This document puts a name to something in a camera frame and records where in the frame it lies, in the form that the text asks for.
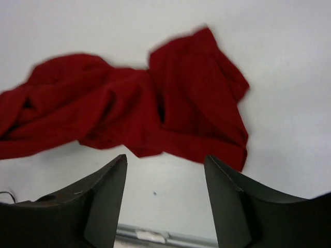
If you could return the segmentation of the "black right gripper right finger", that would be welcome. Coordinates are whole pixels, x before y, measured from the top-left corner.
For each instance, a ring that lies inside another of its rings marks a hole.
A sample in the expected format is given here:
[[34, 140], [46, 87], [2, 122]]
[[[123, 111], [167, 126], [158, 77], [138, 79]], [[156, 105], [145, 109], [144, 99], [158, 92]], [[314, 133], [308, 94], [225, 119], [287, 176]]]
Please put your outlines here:
[[329, 193], [292, 196], [214, 156], [204, 170], [219, 247], [330, 247]]

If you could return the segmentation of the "red t shirt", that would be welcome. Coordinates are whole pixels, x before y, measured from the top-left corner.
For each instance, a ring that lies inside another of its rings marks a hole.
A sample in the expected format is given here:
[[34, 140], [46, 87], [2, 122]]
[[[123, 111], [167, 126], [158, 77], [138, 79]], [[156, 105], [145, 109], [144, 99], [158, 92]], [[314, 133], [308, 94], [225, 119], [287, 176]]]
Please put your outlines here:
[[248, 89], [207, 27], [155, 49], [147, 69], [85, 53], [55, 57], [1, 94], [1, 158], [78, 141], [124, 145], [139, 158], [213, 155], [241, 171], [248, 133], [237, 106]]

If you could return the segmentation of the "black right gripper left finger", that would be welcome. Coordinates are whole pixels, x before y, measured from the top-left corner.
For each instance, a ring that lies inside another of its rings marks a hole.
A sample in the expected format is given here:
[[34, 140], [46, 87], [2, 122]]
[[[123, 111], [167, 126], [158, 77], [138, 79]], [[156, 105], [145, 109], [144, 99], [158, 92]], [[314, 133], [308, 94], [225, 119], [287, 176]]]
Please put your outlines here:
[[1, 247], [113, 247], [127, 174], [119, 155], [36, 201], [1, 204]]

